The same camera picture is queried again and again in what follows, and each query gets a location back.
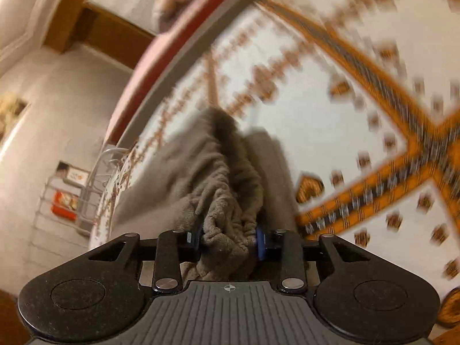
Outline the grey fleece pants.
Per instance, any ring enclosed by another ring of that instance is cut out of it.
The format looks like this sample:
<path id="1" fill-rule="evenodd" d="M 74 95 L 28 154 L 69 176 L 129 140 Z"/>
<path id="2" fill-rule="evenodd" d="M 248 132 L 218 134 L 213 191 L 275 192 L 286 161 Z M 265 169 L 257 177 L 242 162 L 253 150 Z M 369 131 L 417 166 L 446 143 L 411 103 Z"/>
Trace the grey fleece pants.
<path id="1" fill-rule="evenodd" d="M 151 157 L 120 195 L 112 237 L 144 238 L 203 225 L 205 250 L 186 262 L 186 280 L 243 279 L 255 264 L 256 227 L 295 231 L 298 207 L 279 141 L 264 129 L 241 133 L 218 108 L 197 112 Z"/>

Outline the brown wooden door frame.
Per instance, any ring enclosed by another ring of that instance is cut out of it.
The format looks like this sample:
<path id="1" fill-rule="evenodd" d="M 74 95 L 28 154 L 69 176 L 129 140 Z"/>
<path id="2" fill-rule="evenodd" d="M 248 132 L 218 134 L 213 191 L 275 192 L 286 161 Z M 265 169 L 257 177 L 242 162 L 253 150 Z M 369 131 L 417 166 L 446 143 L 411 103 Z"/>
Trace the brown wooden door frame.
<path id="1" fill-rule="evenodd" d="M 76 44 L 134 69 L 154 35 L 87 0 L 60 0 L 44 45 L 63 54 Z"/>

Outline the pink bed with red base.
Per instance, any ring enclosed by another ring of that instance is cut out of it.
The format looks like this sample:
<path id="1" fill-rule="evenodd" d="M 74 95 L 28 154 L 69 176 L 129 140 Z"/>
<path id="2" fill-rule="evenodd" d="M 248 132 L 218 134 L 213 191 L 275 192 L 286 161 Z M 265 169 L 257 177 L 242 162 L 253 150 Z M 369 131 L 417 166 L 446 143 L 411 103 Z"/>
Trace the pink bed with red base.
<path id="1" fill-rule="evenodd" d="M 193 0 L 141 59 L 111 116 L 103 144 L 130 147 L 161 100 L 220 33 L 256 0 Z"/>

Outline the wall picture frame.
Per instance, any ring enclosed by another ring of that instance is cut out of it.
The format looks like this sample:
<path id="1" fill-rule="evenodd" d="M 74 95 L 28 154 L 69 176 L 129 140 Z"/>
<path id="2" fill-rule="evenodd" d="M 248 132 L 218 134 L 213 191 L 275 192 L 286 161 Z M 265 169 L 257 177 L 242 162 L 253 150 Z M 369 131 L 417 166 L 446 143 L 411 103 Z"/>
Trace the wall picture frame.
<path id="1" fill-rule="evenodd" d="M 0 100 L 0 142 L 8 138 L 29 103 L 14 93 L 4 93 Z"/>

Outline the white metal bed frame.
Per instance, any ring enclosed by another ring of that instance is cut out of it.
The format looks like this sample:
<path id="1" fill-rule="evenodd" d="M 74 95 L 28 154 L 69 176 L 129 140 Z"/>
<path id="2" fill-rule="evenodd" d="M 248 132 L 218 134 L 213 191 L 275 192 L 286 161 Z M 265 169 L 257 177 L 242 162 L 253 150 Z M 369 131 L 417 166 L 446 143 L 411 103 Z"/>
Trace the white metal bed frame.
<path id="1" fill-rule="evenodd" d="M 83 188 L 64 183 L 55 173 L 50 176 L 45 181 L 38 198 L 29 244 L 42 248 L 47 243 L 64 242 L 85 248 L 91 236 L 106 185 L 127 152 L 127 149 L 106 146 L 96 159 L 93 168 L 88 170 L 90 177 Z M 51 205 L 56 191 L 79 197 L 75 221 L 68 221 L 52 213 Z"/>

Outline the white orange patterned bedsheet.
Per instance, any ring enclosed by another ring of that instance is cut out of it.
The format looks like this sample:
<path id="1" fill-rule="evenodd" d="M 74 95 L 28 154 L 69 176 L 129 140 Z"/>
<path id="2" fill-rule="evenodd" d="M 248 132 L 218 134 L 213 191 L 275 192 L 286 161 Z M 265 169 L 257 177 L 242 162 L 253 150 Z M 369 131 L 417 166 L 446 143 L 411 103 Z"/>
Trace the white orange patterned bedsheet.
<path id="1" fill-rule="evenodd" d="M 150 116 L 91 234 L 199 109 L 281 144 L 299 230 L 334 233 L 437 290 L 459 325 L 459 0 L 256 0 Z"/>

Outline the red box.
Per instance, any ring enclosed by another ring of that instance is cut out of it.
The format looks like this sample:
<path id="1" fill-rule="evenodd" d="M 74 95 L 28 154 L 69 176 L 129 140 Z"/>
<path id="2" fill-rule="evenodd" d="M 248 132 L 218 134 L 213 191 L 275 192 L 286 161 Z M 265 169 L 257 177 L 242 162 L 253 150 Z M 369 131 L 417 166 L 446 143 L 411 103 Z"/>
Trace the red box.
<path id="1" fill-rule="evenodd" d="M 77 195 L 56 191 L 51 211 L 56 216 L 65 218 L 68 221 L 75 221 L 77 219 L 78 200 L 79 197 Z"/>

